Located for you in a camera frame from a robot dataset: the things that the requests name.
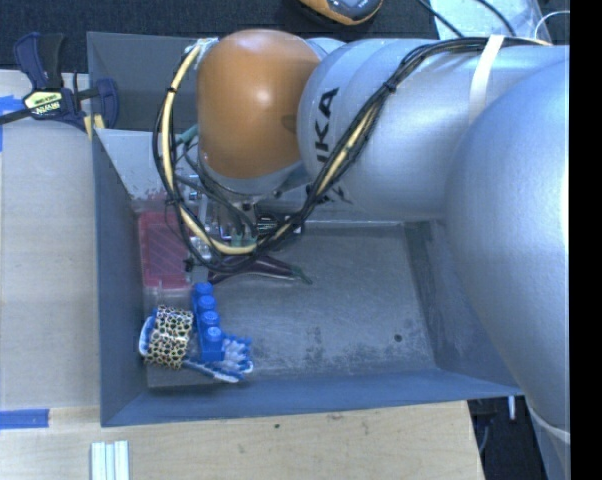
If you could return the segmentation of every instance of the white cable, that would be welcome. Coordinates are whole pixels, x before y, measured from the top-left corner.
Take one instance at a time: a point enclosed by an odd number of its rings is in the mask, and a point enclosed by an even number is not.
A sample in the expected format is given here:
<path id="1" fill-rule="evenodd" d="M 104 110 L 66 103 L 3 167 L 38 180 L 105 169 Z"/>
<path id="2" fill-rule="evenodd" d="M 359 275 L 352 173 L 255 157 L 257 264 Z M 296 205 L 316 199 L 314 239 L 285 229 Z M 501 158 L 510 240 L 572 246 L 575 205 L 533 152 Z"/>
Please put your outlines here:
<path id="1" fill-rule="evenodd" d="M 504 40 L 505 36 L 491 35 L 483 52 L 481 52 L 481 57 L 479 57 L 477 67 L 474 70 L 474 76 L 472 77 L 472 83 L 470 84 L 470 108 L 468 109 L 468 120 L 470 123 L 485 108 L 492 65 L 497 58 L 499 50 L 501 50 Z"/>
<path id="2" fill-rule="evenodd" d="M 549 14 L 546 14 L 543 18 L 541 18 L 539 20 L 539 23 L 537 23 L 537 26 L 534 27 L 534 38 L 538 39 L 537 36 L 539 35 L 539 29 L 541 28 L 541 25 L 543 25 L 543 23 L 545 23 L 545 21 L 548 18 L 552 18 L 552 16 L 557 16 L 559 14 L 570 14 L 570 11 L 554 11 L 554 12 L 551 12 Z"/>
<path id="3" fill-rule="evenodd" d="M 550 423 L 539 416 L 539 414 L 532 407 L 530 407 L 530 405 L 528 405 L 528 409 L 532 419 L 538 423 L 543 430 L 570 446 L 570 432 L 555 427 L 554 425 L 550 425 Z"/>

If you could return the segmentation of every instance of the wooden surface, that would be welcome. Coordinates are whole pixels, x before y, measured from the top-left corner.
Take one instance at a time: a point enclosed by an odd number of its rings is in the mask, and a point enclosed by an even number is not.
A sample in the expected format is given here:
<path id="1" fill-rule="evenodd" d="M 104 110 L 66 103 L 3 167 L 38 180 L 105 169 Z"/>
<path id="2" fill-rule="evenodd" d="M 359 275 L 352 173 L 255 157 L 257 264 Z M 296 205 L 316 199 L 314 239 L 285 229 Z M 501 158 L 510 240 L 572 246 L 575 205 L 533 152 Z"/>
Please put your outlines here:
<path id="1" fill-rule="evenodd" d="M 22 95 L 7 85 L 0 95 L 12 89 Z M 87 479 L 92 442 L 127 440 L 133 480 L 484 479 L 465 402 L 107 429 L 98 420 L 98 407 L 52 408 L 50 428 L 2 431 L 0 478 Z"/>

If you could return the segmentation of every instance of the white strap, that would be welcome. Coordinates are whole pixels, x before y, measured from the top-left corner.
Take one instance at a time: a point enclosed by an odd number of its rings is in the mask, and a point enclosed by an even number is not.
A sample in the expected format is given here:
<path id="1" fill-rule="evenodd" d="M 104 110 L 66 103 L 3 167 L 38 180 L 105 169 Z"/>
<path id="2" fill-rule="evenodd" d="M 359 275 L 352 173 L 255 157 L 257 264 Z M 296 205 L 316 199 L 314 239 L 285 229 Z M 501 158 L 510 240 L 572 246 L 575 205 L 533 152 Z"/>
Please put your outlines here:
<path id="1" fill-rule="evenodd" d="M 483 49 L 483 52 L 481 53 L 481 57 L 477 63 L 477 68 L 474 70 L 472 84 L 470 85 L 470 123 L 472 123 L 472 121 L 474 121 L 485 108 L 490 72 L 492 71 L 492 65 L 497 58 L 497 54 L 501 49 L 504 39 L 505 36 L 490 36 L 485 48 Z"/>

